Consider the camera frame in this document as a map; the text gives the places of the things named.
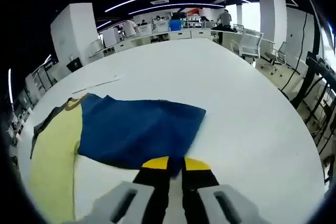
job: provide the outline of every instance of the desk drawer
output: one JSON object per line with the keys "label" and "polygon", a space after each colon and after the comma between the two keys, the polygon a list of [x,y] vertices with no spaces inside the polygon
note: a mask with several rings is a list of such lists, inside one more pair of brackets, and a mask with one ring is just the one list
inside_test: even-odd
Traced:
{"label": "desk drawer", "polygon": [[121,52],[121,51],[124,51],[126,49],[133,48],[133,47],[134,47],[134,44],[131,41],[124,41],[124,42],[120,42],[120,43],[116,44],[114,46],[114,50],[116,52]]}
{"label": "desk drawer", "polygon": [[172,39],[191,39],[190,31],[177,31],[175,33],[168,33],[169,40]]}
{"label": "desk drawer", "polygon": [[211,38],[211,31],[199,30],[199,31],[191,31],[192,38]]}

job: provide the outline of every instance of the folded fabric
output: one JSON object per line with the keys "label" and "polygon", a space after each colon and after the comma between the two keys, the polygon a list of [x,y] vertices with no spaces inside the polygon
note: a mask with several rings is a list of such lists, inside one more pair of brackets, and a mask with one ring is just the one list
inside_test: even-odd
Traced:
{"label": "folded fabric", "polygon": [[93,94],[81,105],[78,154],[130,169],[157,157],[183,158],[205,115],[205,110],[181,103],[119,101]]}
{"label": "folded fabric", "polygon": [[[37,206],[51,222],[74,220],[75,154],[129,169],[157,157],[179,160],[204,115],[203,109],[163,100],[119,101],[94,94],[70,99],[35,128],[29,186]],[[176,165],[173,172],[179,169]]]}

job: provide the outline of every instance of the white cabinet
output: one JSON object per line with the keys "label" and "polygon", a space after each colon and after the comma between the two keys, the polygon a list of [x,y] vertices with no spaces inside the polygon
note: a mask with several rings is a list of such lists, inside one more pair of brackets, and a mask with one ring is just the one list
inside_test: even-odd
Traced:
{"label": "white cabinet", "polygon": [[115,27],[111,27],[102,32],[103,40],[105,42],[106,47],[110,47],[120,42],[120,36],[118,33],[118,29]]}
{"label": "white cabinet", "polygon": [[114,50],[116,52],[121,52],[126,49],[130,49],[134,47],[134,43],[132,41],[122,41],[114,46]]}
{"label": "white cabinet", "polygon": [[190,31],[175,31],[168,33],[169,40],[172,39],[191,39]]}
{"label": "white cabinet", "polygon": [[201,30],[201,29],[194,29],[191,31],[192,38],[211,38],[211,31],[208,30]]}

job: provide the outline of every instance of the office desk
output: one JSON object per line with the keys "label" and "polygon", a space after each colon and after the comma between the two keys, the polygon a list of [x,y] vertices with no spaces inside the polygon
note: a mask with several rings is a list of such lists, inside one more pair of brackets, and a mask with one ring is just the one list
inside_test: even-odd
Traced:
{"label": "office desk", "polygon": [[[223,33],[223,43],[222,46],[225,48],[230,49],[231,48],[231,40],[235,40],[236,42],[239,42],[242,34],[243,33],[234,33],[231,31],[218,31],[218,30],[211,30],[209,28],[187,28],[187,29],[182,29],[180,31],[163,31],[160,33],[152,33],[150,35],[145,35],[145,36],[135,36],[132,38],[125,39],[113,46],[101,49],[93,54],[90,55],[89,58],[94,58],[96,55],[98,55],[100,52],[103,51],[108,51],[111,50],[113,54],[117,52],[120,49],[120,46],[125,45],[125,50],[138,47],[138,46],[143,46],[151,43],[151,37],[153,36],[158,36],[158,35],[167,35],[168,40],[174,39],[179,39],[177,36],[178,34],[181,34],[181,38],[186,39],[186,38],[209,38],[211,39],[212,34],[218,34],[218,33]],[[272,52],[273,51],[273,46],[274,42],[267,40],[267,39],[262,39],[260,43],[260,54],[264,56],[265,52]]]}
{"label": "office desk", "polygon": [[[207,163],[221,184],[253,202],[272,224],[303,223],[324,196],[320,158],[303,120],[260,72],[208,39],[165,41],[93,62],[55,84],[34,108],[18,145],[27,184],[33,126],[71,93],[93,82],[119,81],[85,92],[115,99],[164,99],[206,109],[187,156]],[[75,211],[89,213],[95,199],[135,170],[77,156]]]}

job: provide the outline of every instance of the person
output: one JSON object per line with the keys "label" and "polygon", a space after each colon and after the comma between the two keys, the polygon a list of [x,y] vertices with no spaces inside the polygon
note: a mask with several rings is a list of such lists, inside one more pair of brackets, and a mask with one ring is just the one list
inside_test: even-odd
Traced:
{"label": "person", "polygon": [[225,9],[219,15],[219,17],[217,18],[217,23],[219,22],[219,20],[221,20],[220,23],[224,28],[231,28],[230,22],[232,21],[232,18],[231,18],[231,14],[229,13],[227,9]]}
{"label": "person", "polygon": [[[217,31],[232,31],[234,33],[236,33],[237,31],[234,31],[231,28],[231,24],[230,22],[232,21],[231,18],[231,14],[229,13],[229,11],[227,9],[225,9],[217,18],[217,23],[220,20],[220,24],[214,28],[212,28],[212,30],[217,30]],[[219,44],[222,44],[223,42],[223,33],[219,33],[219,40],[218,40]]]}
{"label": "person", "polygon": [[180,21],[180,15],[178,13],[173,13],[172,19],[169,21],[170,31],[179,31],[182,28]]}
{"label": "person", "polygon": [[122,29],[124,30],[125,36],[127,38],[135,36],[137,34],[136,26],[137,25],[131,20],[125,21],[125,23],[122,25]]}
{"label": "person", "polygon": [[144,25],[147,25],[148,23],[143,19],[142,20],[142,23],[141,23],[141,26],[144,26]]}

